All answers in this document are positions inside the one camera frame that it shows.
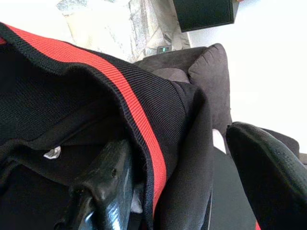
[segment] white wall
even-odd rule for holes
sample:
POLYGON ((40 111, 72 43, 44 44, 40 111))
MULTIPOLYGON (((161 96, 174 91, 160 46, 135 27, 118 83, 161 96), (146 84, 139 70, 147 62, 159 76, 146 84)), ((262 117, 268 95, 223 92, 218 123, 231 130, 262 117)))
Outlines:
POLYGON ((231 114, 295 138, 307 153, 307 1, 245 0, 235 24, 189 33, 228 55, 231 114))

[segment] marble floor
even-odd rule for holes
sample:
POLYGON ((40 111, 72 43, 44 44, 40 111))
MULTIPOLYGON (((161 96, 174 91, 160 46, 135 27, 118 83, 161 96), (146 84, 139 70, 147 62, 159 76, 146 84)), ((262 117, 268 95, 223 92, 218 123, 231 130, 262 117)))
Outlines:
POLYGON ((61 0, 76 45, 128 62, 157 53, 158 46, 189 48, 172 0, 61 0))

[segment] gray fabric upholstery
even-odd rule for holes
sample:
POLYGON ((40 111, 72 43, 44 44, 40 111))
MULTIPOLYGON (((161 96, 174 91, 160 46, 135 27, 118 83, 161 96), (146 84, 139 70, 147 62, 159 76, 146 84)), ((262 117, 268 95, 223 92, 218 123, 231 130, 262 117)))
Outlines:
POLYGON ((256 218, 244 193, 235 163, 214 148, 211 230, 255 230, 256 218))
POLYGON ((148 72, 153 72, 157 69, 176 68, 188 73, 190 66, 193 65, 205 49, 206 47, 197 47, 167 52, 146 57, 142 61, 135 62, 134 64, 148 72))
POLYGON ((213 128, 222 135, 227 125, 232 123, 230 116, 230 83, 227 55, 221 44, 205 49, 189 68, 190 82, 201 87, 206 93, 212 113, 213 128))
POLYGON ((170 81, 190 83, 188 76, 181 69, 174 69, 174 68, 157 69, 153 72, 153 74, 170 81))
POLYGON ((299 154, 299 159, 301 160, 301 162, 302 162, 304 165, 307 165, 307 154, 300 153, 300 154, 299 154))

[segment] sofa cushion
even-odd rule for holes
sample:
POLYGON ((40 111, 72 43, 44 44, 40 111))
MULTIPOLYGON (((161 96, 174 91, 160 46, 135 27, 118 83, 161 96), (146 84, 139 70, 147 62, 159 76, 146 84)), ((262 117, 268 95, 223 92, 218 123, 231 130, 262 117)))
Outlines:
POLYGON ((183 49, 163 54, 145 57, 142 61, 134 64, 148 72, 153 72, 163 68, 182 69, 188 73, 188 69, 195 60, 202 54, 206 47, 197 47, 192 49, 183 49))
POLYGON ((205 49, 189 68, 190 82, 206 93, 213 128, 223 135, 232 123, 230 115, 230 89, 227 55, 221 44, 205 49))
POLYGON ((156 71, 153 72, 153 74, 170 81, 180 81, 180 82, 190 83, 188 76, 181 69, 174 69, 174 68, 157 69, 156 71))

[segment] red stripe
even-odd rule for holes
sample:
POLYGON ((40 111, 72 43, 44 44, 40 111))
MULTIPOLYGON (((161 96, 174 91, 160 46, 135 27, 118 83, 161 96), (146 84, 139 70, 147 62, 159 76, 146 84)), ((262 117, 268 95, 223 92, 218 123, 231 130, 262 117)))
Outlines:
POLYGON ((49 58, 60 62, 75 62, 89 65, 102 72, 116 85, 128 105, 132 117, 146 142, 152 158, 154 172, 154 213, 158 199, 166 184, 166 165, 160 145, 148 118, 125 77, 115 66, 95 54, 78 49, 58 40, 30 34, 12 26, 8 27, 24 41, 49 58))
POLYGON ((4 45, 6 43, 6 41, 0 37, 0 45, 4 45))
POLYGON ((261 230, 261 228, 260 228, 258 222, 256 222, 256 230, 261 230))

